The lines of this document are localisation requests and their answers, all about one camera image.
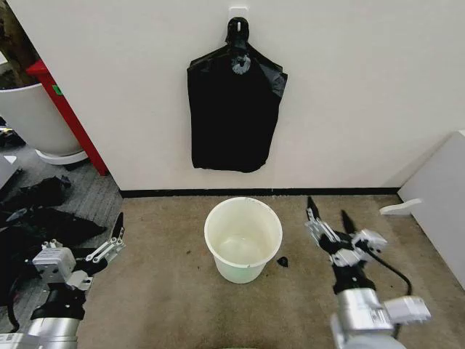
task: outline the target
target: brown carpet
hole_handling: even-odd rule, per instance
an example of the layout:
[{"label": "brown carpet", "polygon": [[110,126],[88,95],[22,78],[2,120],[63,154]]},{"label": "brown carpet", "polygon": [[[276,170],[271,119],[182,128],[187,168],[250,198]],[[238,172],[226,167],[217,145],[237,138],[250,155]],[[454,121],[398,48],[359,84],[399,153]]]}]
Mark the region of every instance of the brown carpet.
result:
[{"label": "brown carpet", "polygon": [[[80,348],[332,348],[336,308],[326,254],[304,228],[306,197],[258,198],[283,224],[283,244],[257,280],[237,285],[217,272],[203,223],[225,197],[124,201],[127,248],[99,274],[79,329]],[[317,196],[321,216],[341,229],[340,209],[359,228],[389,242],[386,260],[399,267],[432,312],[428,324],[404,326],[407,348],[463,348],[465,292],[412,217],[383,217],[396,196]],[[276,263],[287,256],[289,268]],[[382,300],[404,283],[375,262],[367,274]]]}]

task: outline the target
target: black plastic scrap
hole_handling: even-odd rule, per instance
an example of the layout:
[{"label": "black plastic scrap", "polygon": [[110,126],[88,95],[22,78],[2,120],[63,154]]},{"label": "black plastic scrap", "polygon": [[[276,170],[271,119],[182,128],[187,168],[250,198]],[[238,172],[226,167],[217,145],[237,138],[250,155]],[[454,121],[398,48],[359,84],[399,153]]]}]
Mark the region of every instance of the black plastic scrap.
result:
[{"label": "black plastic scrap", "polygon": [[282,256],[280,259],[278,259],[276,262],[278,262],[278,264],[281,266],[281,267],[284,267],[284,268],[287,268],[289,265],[288,265],[288,258],[287,257],[284,257]]},{"label": "black plastic scrap", "polygon": [[18,209],[31,206],[58,206],[65,200],[65,189],[71,186],[66,176],[50,177],[19,191],[0,204],[1,211],[13,213]]}]

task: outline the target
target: small black object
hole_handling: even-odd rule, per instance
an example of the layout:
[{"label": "small black object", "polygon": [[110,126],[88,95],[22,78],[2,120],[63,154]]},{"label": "small black object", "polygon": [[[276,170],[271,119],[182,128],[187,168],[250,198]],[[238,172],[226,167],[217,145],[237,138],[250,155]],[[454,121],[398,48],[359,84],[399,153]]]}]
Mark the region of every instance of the small black object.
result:
[{"label": "small black object", "polygon": [[288,267],[288,258],[287,258],[287,257],[281,257],[281,258],[278,259],[276,262],[278,262],[278,264],[279,264],[281,267],[284,267],[284,268],[287,268],[287,267]]},{"label": "small black object", "polygon": [[268,158],[288,76],[247,40],[235,17],[227,45],[187,69],[195,168],[252,172]]}]

